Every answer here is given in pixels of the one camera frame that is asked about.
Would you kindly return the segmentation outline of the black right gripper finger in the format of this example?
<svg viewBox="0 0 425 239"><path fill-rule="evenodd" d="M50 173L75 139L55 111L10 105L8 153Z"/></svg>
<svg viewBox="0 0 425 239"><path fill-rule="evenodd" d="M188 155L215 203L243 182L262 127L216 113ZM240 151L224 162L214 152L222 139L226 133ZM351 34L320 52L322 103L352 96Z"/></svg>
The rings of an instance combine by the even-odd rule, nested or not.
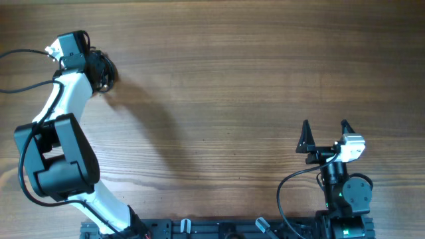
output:
<svg viewBox="0 0 425 239"><path fill-rule="evenodd" d="M311 132L309 121L303 121L301 135L296 147L296 153L312 153L315 151L315 141Z"/></svg>
<svg viewBox="0 0 425 239"><path fill-rule="evenodd" d="M355 133L354 129L350 126L346 119L341 121L341 131L343 135L348 133Z"/></svg>

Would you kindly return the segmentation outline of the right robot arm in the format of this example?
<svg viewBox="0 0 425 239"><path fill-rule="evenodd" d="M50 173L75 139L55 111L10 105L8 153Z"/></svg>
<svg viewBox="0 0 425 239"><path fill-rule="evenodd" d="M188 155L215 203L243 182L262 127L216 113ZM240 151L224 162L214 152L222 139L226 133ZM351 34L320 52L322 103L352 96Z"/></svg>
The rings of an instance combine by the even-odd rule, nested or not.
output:
<svg viewBox="0 0 425 239"><path fill-rule="evenodd" d="M307 120L303 121L296 153L305 153L308 165L319 165L326 210L315 214L318 238L370 238L375 235L370 213L373 182L361 173L350 174L347 164L358 160L366 148L363 136L347 120L341 122L340 140L317 146Z"/></svg>

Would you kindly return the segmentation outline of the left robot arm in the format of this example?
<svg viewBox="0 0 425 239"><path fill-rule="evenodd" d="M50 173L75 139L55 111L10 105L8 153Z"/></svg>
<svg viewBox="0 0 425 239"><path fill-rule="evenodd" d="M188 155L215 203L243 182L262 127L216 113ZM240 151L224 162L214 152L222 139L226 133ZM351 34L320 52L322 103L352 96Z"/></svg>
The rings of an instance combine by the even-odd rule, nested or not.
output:
<svg viewBox="0 0 425 239"><path fill-rule="evenodd" d="M99 238L149 238L147 226L100 179L100 166L79 121L87 101L107 92L116 69L86 31L58 35L46 47L58 61L52 92L40 114L14 132L24 195L47 207L71 205L97 227Z"/></svg>

